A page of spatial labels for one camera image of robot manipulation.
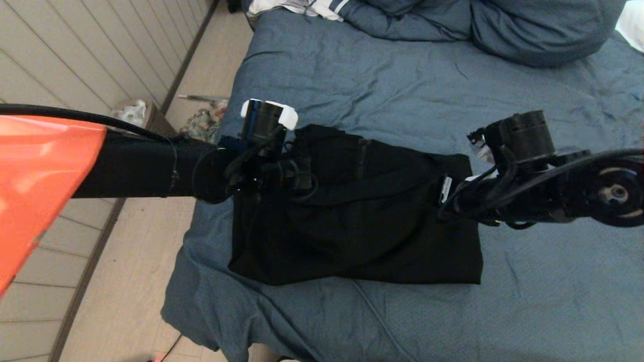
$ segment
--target black fabric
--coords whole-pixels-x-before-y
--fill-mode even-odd
[[[477,223],[436,221],[438,179],[471,175],[464,155],[432,155],[323,126],[296,131],[319,187],[234,196],[231,271],[269,285],[326,276],[392,283],[480,283]]]

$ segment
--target white paneled wall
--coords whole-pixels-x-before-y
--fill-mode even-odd
[[[0,103],[163,103],[213,0],[0,0]],[[114,200],[71,200],[0,300],[0,361],[47,361]]]

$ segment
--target bed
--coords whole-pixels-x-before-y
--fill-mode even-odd
[[[532,68],[471,42],[376,39],[347,22],[262,14],[230,107],[249,98],[430,153],[472,155],[465,135],[544,110],[558,149],[642,147],[644,56],[618,33],[588,57]],[[226,114],[222,132],[242,120]],[[472,160],[475,172],[488,166]],[[228,270],[232,201],[197,202],[163,318],[230,362],[251,343],[300,361],[642,361],[644,228],[594,220],[479,227],[480,285],[324,278],[280,287]]]

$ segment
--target wire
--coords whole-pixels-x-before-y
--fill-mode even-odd
[[[503,176],[501,176],[499,182],[497,182],[494,188],[490,190],[490,192],[486,195],[486,200],[492,200],[496,198],[501,192],[505,191],[515,179],[516,173],[518,172],[515,154],[506,145],[501,146],[500,150],[505,157],[506,163],[508,164],[509,168],[506,170]]]
[[[486,212],[487,210],[498,209],[499,207],[502,207],[503,205],[510,203],[519,194],[522,194],[537,185],[543,184],[544,182],[554,177],[557,177],[566,172],[570,172],[574,169],[578,169],[580,167],[592,164],[597,161],[605,160],[607,158],[624,157],[624,156],[642,156],[643,153],[644,153],[644,150],[642,149],[628,148],[628,149],[621,149],[619,151],[606,151],[602,153],[597,153],[595,155],[589,155],[583,158],[579,158],[577,160],[573,160],[571,162],[568,162],[567,164],[564,164],[548,172],[545,172],[531,179],[530,181],[523,183],[522,185],[517,186],[510,192],[503,194],[501,197],[497,198],[496,200],[493,200],[490,203],[487,203],[487,202],[483,203],[482,206],[468,213],[468,215],[476,216],[478,214]]]
[[[282,126],[281,124],[278,124],[277,127],[275,127],[270,133],[269,136],[261,141],[260,143],[256,144],[255,146],[247,149],[244,151],[241,155],[237,156],[228,166],[226,166],[226,169],[223,171],[223,176],[226,179],[230,179],[232,174],[237,172],[239,168],[244,164],[244,162],[248,161],[253,157],[254,155],[257,154],[262,148],[264,148],[267,144],[271,143],[273,139],[279,135],[282,130],[284,130],[285,127]]]
[[[514,222],[506,222],[507,226],[510,226],[514,230],[526,230],[528,227],[536,225],[536,222],[526,222],[523,224],[516,224]]]
[[[103,115],[96,115],[94,113],[64,110],[62,108],[34,106],[33,104],[0,104],[0,115],[32,115],[81,120],[85,122],[102,124],[104,126],[120,128],[125,131],[136,133],[137,135],[157,141],[169,140],[165,136],[156,134],[152,131],[148,131],[145,128],[137,127],[120,119]]]
[[[172,345],[172,347],[170,347],[170,349],[167,351],[166,355],[165,355],[165,356],[163,356],[163,358],[162,358],[159,362],[163,362],[163,361],[165,361],[165,360],[166,360],[166,358],[167,358],[168,356],[170,356],[170,353],[172,352],[172,350],[173,350],[173,349],[175,349],[175,347],[176,347],[177,343],[179,343],[179,339],[181,339],[181,337],[183,337],[183,336],[184,336],[183,334],[179,334],[179,337],[176,339],[175,344],[173,344],[173,345]]]
[[[293,144],[294,144],[293,141],[284,142],[284,146],[283,146],[284,152],[290,153],[290,150],[293,148]]]
[[[319,182],[317,181],[317,176],[315,174],[310,173],[310,172],[299,172],[298,175],[309,175],[309,176],[311,176],[311,181],[314,182],[314,187],[313,187],[313,191],[309,192],[308,194],[306,194],[304,196],[292,197],[290,199],[292,202],[304,202],[304,201],[309,200],[310,198],[313,197],[313,195],[316,194],[317,189],[319,188]]]
[[[467,190],[468,188],[474,186],[475,184],[479,183],[481,180],[484,178],[488,177],[489,175],[492,174],[492,172],[496,171],[497,165],[492,166],[491,169],[488,169],[487,171],[483,172],[479,176],[477,176],[474,180],[471,182],[468,182],[465,186],[461,187],[460,189],[456,190],[453,194],[451,194],[450,197],[445,200],[445,202],[440,206],[439,213],[437,215],[437,218],[439,220],[445,221],[446,219],[443,218],[443,214],[445,213],[445,210],[447,209],[447,206],[452,204],[454,202],[454,199],[459,196],[463,190]]]

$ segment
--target white cloth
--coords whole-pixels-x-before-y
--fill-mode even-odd
[[[342,21],[343,19],[340,15],[329,9],[330,4],[331,0],[254,0],[246,15],[248,17],[257,17],[263,12],[282,7],[298,14],[320,15],[327,20]]]
[[[615,29],[633,48],[644,53],[644,0],[627,1]]]

